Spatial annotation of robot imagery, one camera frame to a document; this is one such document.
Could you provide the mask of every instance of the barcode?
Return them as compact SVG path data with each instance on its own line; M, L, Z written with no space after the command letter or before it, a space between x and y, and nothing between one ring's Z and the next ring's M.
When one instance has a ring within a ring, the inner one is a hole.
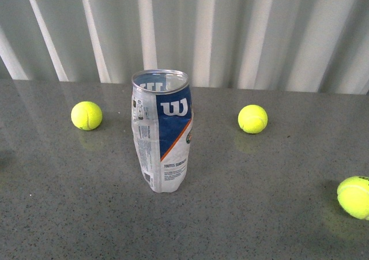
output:
M150 179L151 179L150 175L145 174L145 179L150 183Z

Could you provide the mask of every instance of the can rim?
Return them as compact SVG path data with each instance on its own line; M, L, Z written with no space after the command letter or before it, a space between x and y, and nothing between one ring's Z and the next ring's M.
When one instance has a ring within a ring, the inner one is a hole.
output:
M173 90L167 90L167 91L154 91L154 90L147 90L139 85L137 85L134 80L143 75L143 74L176 74L176 75L180 75L183 76L185 78L185 82L178 88L173 89ZM135 86L137 89L143 91L143 92L147 92L147 93L152 93L152 94L156 94L156 95L167 95L167 94L171 94L171 93L175 93L178 91L181 91L182 89L184 89L185 87L187 87L189 85L189 77L186 73L182 72L182 71L177 71L177 70L161 70L161 69L156 69L156 70L143 70L143 71L138 71L136 73L133 74L132 76L132 86Z

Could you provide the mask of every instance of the speckled gray surface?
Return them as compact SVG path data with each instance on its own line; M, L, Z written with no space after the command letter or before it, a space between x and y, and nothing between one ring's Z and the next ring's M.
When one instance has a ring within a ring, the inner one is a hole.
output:
M369 97L192 88L193 140L179 190L144 181L131 87L0 80L0 259L368 259L369 221L338 205L369 175ZM101 106L94 131L70 121ZM239 110L269 114L260 134Z

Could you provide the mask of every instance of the tennis ball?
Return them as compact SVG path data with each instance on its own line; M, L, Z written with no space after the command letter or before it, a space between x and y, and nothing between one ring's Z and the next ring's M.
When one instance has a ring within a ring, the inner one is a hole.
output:
M238 114L238 124L247 133L259 133L266 127L267 123L268 115L258 105L250 104L245 106Z
M369 220L369 178L353 176L337 188L338 201L351 216Z
M77 128L93 130L101 124L103 113L96 103L82 101L73 107L70 117Z

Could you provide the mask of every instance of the tennis ball can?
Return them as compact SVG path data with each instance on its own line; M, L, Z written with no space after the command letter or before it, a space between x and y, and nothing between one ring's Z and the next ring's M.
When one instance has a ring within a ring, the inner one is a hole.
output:
M132 131L142 175L157 193L178 189L187 172L193 109L189 77L144 70L132 76Z

